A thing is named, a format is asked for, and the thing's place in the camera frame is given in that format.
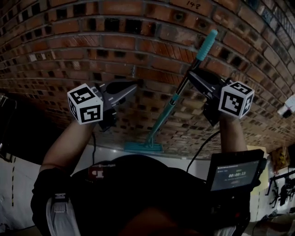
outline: display screen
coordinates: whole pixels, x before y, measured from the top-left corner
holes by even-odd
[[[250,184],[256,173],[259,161],[236,165],[218,166],[211,191],[232,189]]]

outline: brick wall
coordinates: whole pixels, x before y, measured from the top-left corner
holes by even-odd
[[[242,120],[248,144],[271,151],[295,141],[295,117],[277,114],[295,92],[294,9],[284,0],[3,0],[0,89],[45,111],[59,127],[72,119],[66,92],[81,83],[142,80],[118,109],[117,127],[98,144],[144,141],[211,29],[217,41],[201,64],[255,89]],[[157,141],[192,155],[218,128],[201,114],[204,97],[182,95]],[[201,155],[220,150],[208,143]]]

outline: wire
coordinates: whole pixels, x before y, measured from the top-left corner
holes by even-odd
[[[206,143],[208,143],[214,136],[216,136],[217,134],[220,133],[220,130],[217,131],[215,134],[212,134],[203,144],[202,146],[200,147],[200,149],[198,150],[198,152],[196,153],[196,155],[194,156],[194,158],[191,160],[191,162],[189,163],[188,165],[188,168],[186,170],[186,172],[189,171],[189,167],[193,164],[193,161],[196,159],[196,157],[199,155],[200,151],[203,149],[203,147],[206,145]]]
[[[94,146],[94,149],[92,152],[92,165],[94,165],[94,154],[96,152],[96,138],[95,138],[94,132],[92,132],[92,137],[93,137],[93,146]]]

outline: black shirt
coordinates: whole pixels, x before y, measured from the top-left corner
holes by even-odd
[[[42,171],[34,185],[33,221],[46,236],[46,203],[55,193],[69,196],[81,235],[117,235],[148,207],[168,212],[181,227],[203,231],[207,226],[205,184],[177,168],[143,155],[128,155],[90,167],[72,177],[61,170]]]

